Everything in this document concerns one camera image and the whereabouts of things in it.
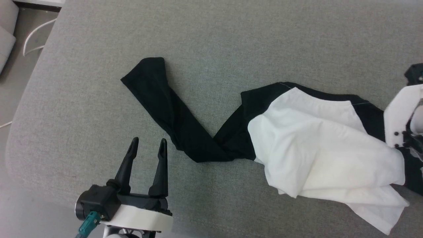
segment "raglan t-shirt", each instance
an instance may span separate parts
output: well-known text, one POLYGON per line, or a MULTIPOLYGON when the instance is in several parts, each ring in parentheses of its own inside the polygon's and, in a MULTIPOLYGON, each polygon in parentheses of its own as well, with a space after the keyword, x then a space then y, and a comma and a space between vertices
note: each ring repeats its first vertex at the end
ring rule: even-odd
POLYGON ((211 137, 169 87, 163 58, 143 59, 122 82, 196 162, 255 160, 280 194, 346 203, 385 234, 408 205, 389 185, 404 183, 404 159, 383 142, 383 111, 357 95, 289 82, 245 91, 211 137))

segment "gray cushion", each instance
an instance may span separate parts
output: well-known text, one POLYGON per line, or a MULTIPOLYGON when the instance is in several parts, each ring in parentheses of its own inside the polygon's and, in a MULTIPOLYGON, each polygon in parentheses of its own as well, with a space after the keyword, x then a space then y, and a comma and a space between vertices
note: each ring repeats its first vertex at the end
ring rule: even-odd
MULTIPOLYGON (((169 137, 120 82, 144 57, 165 58, 171 87, 211 134, 240 92, 278 81, 384 108, 422 59, 422 12, 412 0, 67 1, 16 112, 8 171, 73 207, 139 136, 131 186, 146 193, 169 137)), ((410 207, 392 237, 418 237, 423 197, 396 188, 410 207)), ((196 164, 172 143, 168 200, 174 230, 198 237, 384 237, 344 204, 278 195, 258 163, 196 164)))

